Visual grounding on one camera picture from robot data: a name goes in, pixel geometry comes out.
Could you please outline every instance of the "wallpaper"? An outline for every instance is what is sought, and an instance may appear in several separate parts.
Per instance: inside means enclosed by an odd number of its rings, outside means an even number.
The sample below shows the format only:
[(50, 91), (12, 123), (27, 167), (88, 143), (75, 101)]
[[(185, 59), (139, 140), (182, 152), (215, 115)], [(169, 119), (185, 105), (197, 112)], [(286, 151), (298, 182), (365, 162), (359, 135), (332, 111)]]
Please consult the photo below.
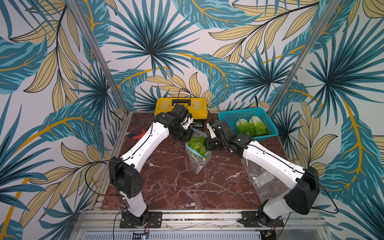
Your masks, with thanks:
[[(290, 159), (313, 166), (335, 199), (336, 240), (384, 239), (384, 1), (342, 1), (279, 103), (273, 121)], [(345, 18), (338, 15), (349, 8)], [(336, 209), (321, 191), (320, 208)]]
[[(82, 2), (109, 19), (104, 1)], [(0, 13), (0, 240), (68, 239), (122, 110), (65, 1), (0, 0)], [(109, 27), (91, 23), (102, 45)]]
[(154, 111), (179, 92), (226, 111), (255, 97), (269, 108), (329, 0), (109, 2), (110, 29), (95, 36), (109, 35), (101, 50), (130, 111)]

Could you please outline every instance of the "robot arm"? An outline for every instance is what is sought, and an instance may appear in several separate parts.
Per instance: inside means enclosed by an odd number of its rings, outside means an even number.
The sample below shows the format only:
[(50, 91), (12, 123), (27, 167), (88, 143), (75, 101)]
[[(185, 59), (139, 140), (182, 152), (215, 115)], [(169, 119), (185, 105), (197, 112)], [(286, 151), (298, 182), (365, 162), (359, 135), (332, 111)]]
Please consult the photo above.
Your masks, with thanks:
[(144, 226), (148, 218), (148, 208), (141, 189), (144, 179), (140, 171), (155, 148), (169, 135), (175, 140), (188, 142), (192, 137), (189, 126), (192, 115), (182, 105), (175, 104), (168, 113), (159, 113), (144, 136), (121, 159), (112, 158), (109, 162), (110, 183), (119, 191), (127, 203), (131, 219), (136, 226)]
[(258, 209), (257, 223), (260, 226), (269, 226), (274, 219), (286, 213), (309, 213), (320, 192), (316, 169), (312, 167), (304, 169), (293, 164), (266, 149), (246, 134), (235, 135), (225, 121), (210, 121), (207, 127), (211, 134), (211, 138), (207, 138), (205, 142), (208, 151), (226, 149), (236, 153), (257, 163), (289, 188), (282, 195), (262, 203)]

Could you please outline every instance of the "red marble table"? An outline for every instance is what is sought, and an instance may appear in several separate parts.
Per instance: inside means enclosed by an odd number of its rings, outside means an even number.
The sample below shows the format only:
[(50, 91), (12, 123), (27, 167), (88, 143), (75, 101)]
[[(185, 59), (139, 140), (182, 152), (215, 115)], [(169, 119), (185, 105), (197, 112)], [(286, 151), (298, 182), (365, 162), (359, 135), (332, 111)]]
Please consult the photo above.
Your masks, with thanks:
[[(142, 134), (154, 119), (153, 113), (133, 113), (127, 134)], [(137, 140), (126, 137), (120, 156)], [(151, 154), (140, 174), (145, 180), (144, 201), (150, 209), (257, 209), (260, 200), (237, 155), (213, 151), (212, 159), (195, 174), (185, 151), (185, 143), (165, 139)], [(260, 142), (285, 158), (278, 137)], [(110, 185), (107, 194), (118, 194)], [(101, 209), (126, 207), (122, 197), (105, 196)]]

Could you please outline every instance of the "teal plastic basket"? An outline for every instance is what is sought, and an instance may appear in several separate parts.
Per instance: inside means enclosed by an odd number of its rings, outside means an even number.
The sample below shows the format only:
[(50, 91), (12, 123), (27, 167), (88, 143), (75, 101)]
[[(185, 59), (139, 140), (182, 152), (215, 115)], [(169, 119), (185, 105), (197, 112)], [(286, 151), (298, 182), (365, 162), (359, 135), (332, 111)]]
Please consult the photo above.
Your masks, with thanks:
[(262, 108), (247, 108), (247, 109), (240, 109), (240, 110), (232, 110), (232, 111), (220, 112), (218, 114), (219, 120), (226, 121), (235, 134), (237, 134), (237, 128), (236, 128), (237, 120), (243, 118), (249, 121), (249, 119), (251, 119), (252, 116), (259, 117), (260, 120), (267, 126), (269, 132), (271, 133), (270, 135), (254, 137), (256, 141), (264, 141), (270, 137), (274, 137), (279, 134), (271, 118)]

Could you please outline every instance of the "yellow toolbox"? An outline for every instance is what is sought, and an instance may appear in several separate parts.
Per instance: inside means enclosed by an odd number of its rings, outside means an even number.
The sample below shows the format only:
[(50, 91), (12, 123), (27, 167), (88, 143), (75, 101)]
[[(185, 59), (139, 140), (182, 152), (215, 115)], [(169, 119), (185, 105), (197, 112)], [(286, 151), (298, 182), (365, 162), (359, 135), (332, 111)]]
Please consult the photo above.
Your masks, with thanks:
[(208, 115), (207, 102), (204, 98), (159, 98), (156, 103), (155, 116), (161, 112), (167, 113), (172, 111), (176, 103), (184, 105), (189, 113), (192, 114), (194, 119), (191, 124), (192, 127), (204, 127)]

